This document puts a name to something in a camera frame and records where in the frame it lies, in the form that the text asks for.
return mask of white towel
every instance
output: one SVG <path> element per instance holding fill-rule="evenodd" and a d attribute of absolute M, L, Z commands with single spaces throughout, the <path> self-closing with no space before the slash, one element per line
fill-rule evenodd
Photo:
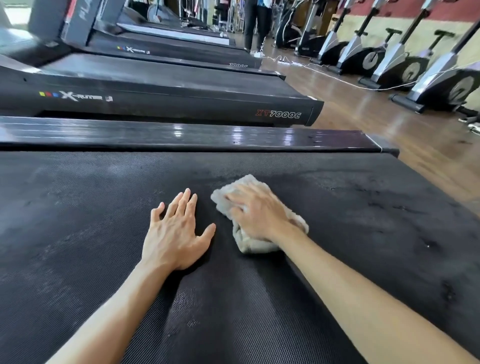
<path fill-rule="evenodd" d="M 263 241 L 263 240 L 257 240 L 253 239 L 250 236 L 248 236 L 242 228 L 240 228 L 238 222 L 236 222 L 231 214 L 230 214 L 230 209 L 235 206 L 234 203 L 231 201 L 227 200 L 225 198 L 226 194 L 230 194 L 232 192 L 238 191 L 237 187 L 239 184 L 258 184 L 262 185 L 263 187 L 268 188 L 270 190 L 270 187 L 266 183 L 258 181 L 255 177 L 253 177 L 251 174 L 246 175 L 245 177 L 240 178 L 239 180 L 228 184 L 219 190 L 213 191 L 212 195 L 210 198 L 212 199 L 213 202 L 216 203 L 216 209 L 220 211 L 223 215 L 225 215 L 227 218 L 232 220 L 233 222 L 233 238 L 235 239 L 238 248 L 240 251 L 244 254 L 247 253 L 269 253 L 273 252 L 275 250 L 278 250 L 279 247 L 268 241 Z M 305 222 L 305 220 L 294 213 L 292 210 L 290 210 L 288 207 L 286 207 L 284 204 L 283 208 L 285 209 L 285 213 L 288 217 L 288 219 L 301 228 L 306 234 L 308 234 L 308 225 Z"/>

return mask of white cable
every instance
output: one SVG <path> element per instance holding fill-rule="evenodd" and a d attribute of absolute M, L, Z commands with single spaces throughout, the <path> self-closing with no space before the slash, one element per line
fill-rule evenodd
<path fill-rule="evenodd" d="M 298 62 L 292 62 L 290 61 L 286 56 L 277 56 L 275 58 L 272 58 L 272 57 L 269 57 L 269 56 L 264 56 L 263 58 L 268 58 L 274 62 L 282 62 L 283 64 L 285 64 L 286 66 L 291 66 L 291 65 L 295 65 L 295 66 L 298 66 L 298 67 L 303 67 L 303 68 L 306 68 L 307 70 L 311 70 L 311 71 L 314 71 L 316 73 L 319 73 L 319 74 L 322 74 L 326 77 L 330 77 L 330 78 L 333 78 L 334 80 L 337 80 L 337 81 L 340 81 L 340 82 L 343 82 L 345 84 L 348 84 L 350 86 L 353 86 L 353 87 L 356 87 L 356 88 L 359 88 L 360 90 L 370 90 L 370 91 L 387 91 L 387 90 L 393 90 L 393 89 L 396 89 L 396 88 L 401 88 L 401 87 L 404 87 L 404 86 L 409 86 L 409 85 L 414 85 L 416 84 L 419 80 L 416 80 L 416 81 L 413 81 L 413 82 L 409 82 L 407 84 L 402 84 L 402 85 L 398 85 L 398 86 L 394 86 L 394 87 L 389 87 L 389 88 L 379 88 L 379 89 L 371 89 L 371 88 L 368 88 L 368 87 L 361 87 L 361 86 L 357 86 L 355 84 L 352 84 L 350 82 L 347 82 L 347 81 L 344 81 L 340 78 L 337 78 L 337 77 L 334 77 L 332 75 L 329 75 L 327 73 L 324 73 L 324 72 L 320 72 L 318 70 L 315 70 L 313 69 L 312 67 L 309 67 L 311 64 L 315 65 L 315 66 L 318 66 L 318 67 L 325 67 L 324 65 L 319 65 L 319 64 L 316 64 L 316 63 L 309 63 L 309 64 L 301 64 L 301 63 L 298 63 Z M 474 62 L 471 62 L 471 63 L 467 63 L 467 64 L 464 64 L 462 66 L 456 66 L 456 67 L 452 67 L 452 68 L 449 68 L 448 70 L 445 70 L 445 71 L 440 71 L 440 72 L 436 72 L 434 74 L 442 74 L 442 73 L 445 73 L 445 72 L 449 72 L 449 71 L 452 71 L 452 70 L 458 70 L 458 69 L 461 69 L 461 68 L 465 68 L 471 64 L 474 64 L 474 63 L 477 63 L 477 62 L 480 62 L 479 61 L 474 61 Z"/>

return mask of red wall stripe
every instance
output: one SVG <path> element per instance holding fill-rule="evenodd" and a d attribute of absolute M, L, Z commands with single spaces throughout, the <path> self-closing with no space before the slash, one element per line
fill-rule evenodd
<path fill-rule="evenodd" d="M 398 0 L 385 4 L 378 16 L 394 18 L 414 18 L 420 12 L 424 0 Z M 356 3 L 351 15 L 366 16 L 372 8 L 373 0 Z M 429 20 L 447 20 L 452 22 L 475 22 L 480 18 L 480 0 L 458 0 L 457 2 L 439 2 L 432 10 Z"/>

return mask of forearm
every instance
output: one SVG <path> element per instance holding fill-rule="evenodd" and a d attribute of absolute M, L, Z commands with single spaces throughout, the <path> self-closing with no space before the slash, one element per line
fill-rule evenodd
<path fill-rule="evenodd" d="M 139 263 L 47 364 L 119 363 L 170 271 Z"/>
<path fill-rule="evenodd" d="M 370 364 L 478 363 L 423 317 L 334 258 L 295 227 L 273 240 Z"/>

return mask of right hand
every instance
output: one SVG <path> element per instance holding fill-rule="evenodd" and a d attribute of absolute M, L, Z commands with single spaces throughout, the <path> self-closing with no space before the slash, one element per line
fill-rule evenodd
<path fill-rule="evenodd" d="M 282 203 L 271 191 L 258 185 L 238 185 L 239 193 L 227 194 L 225 197 L 246 207 L 244 212 L 239 207 L 230 210 L 232 217 L 252 238 L 274 241 L 275 234 L 290 221 L 285 214 Z"/>

